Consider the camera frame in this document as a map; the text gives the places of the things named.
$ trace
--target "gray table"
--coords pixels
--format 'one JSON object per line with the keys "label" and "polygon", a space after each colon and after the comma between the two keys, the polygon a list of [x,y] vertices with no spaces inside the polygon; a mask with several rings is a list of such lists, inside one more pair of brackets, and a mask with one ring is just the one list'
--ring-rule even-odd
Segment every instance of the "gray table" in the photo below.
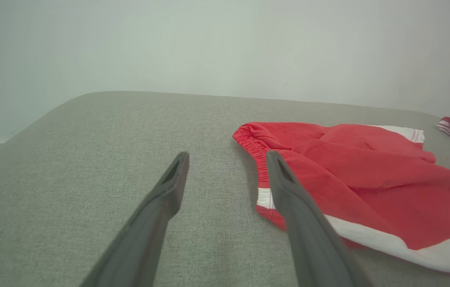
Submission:
{"label": "gray table", "polygon": [[[77,286],[179,151],[191,155],[158,286],[289,286],[287,234],[255,212],[256,167],[232,139],[245,122],[393,125],[425,131],[450,168],[450,137],[429,114],[351,105],[99,92],[70,100],[0,147],[0,286]],[[373,250],[354,255],[379,286],[450,286],[450,276]]]}

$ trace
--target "white stripe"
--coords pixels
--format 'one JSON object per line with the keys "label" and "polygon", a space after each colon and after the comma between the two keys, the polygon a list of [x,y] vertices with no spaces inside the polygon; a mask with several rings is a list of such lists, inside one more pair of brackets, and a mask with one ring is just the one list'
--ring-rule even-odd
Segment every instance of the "white stripe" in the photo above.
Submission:
{"label": "white stripe", "polygon": [[[258,189],[258,198],[257,204],[259,202],[272,202],[271,189]],[[272,209],[269,204],[261,206]],[[450,238],[433,246],[412,250],[398,236],[340,218],[327,215],[325,217],[334,230],[344,238],[412,263],[443,272],[450,272]]]}
{"label": "white stripe", "polygon": [[273,202],[273,194],[271,193],[271,189],[267,188],[258,188],[258,198],[257,198],[257,205],[263,206],[265,208],[269,209],[275,209],[274,208],[274,202]]}
{"label": "white stripe", "polygon": [[425,136],[423,135],[422,130],[396,127],[396,126],[372,126],[372,125],[367,125],[367,126],[383,128],[385,130],[401,134],[402,136],[404,136],[404,138],[407,138],[411,142],[423,143],[423,141],[425,140]]}
{"label": "white stripe", "polygon": [[449,128],[447,128],[447,127],[442,127],[442,126],[437,126],[437,127],[438,127],[438,129],[440,129],[440,130],[442,130],[442,131],[444,131],[445,133],[447,133],[447,134],[450,135],[450,129],[449,129]]}
{"label": "white stripe", "polygon": [[450,123],[445,120],[440,120],[439,123],[450,128]]}

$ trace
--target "white wall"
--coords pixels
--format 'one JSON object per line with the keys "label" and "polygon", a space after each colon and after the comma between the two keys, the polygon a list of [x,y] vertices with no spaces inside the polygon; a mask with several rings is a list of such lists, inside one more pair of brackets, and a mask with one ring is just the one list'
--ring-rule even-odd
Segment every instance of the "white wall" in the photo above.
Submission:
{"label": "white wall", "polygon": [[0,142],[105,90],[450,116],[450,0],[0,0]]}

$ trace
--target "gray upholstered surface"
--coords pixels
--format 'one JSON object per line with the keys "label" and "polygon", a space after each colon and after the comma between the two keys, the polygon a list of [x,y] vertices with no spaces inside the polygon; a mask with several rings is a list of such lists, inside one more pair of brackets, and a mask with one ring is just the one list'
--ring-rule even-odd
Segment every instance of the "gray upholstered surface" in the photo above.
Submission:
{"label": "gray upholstered surface", "polygon": [[[250,121],[396,125],[425,131],[450,168],[450,137],[428,114],[349,105],[101,92],[57,107],[0,147],[0,286],[77,286],[179,151],[191,155],[158,286],[296,285],[287,235],[254,210],[256,169],[232,139]],[[450,276],[354,251],[378,286],[450,286]]]}

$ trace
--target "fabric fold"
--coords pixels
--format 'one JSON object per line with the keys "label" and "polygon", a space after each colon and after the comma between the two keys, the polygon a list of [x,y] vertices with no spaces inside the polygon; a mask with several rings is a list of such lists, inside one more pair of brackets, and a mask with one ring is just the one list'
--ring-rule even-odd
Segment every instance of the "fabric fold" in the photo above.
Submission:
{"label": "fabric fold", "polygon": [[340,236],[450,273],[450,169],[423,151],[423,131],[250,122],[234,139],[258,170],[256,210],[285,229],[265,154],[280,153]]}

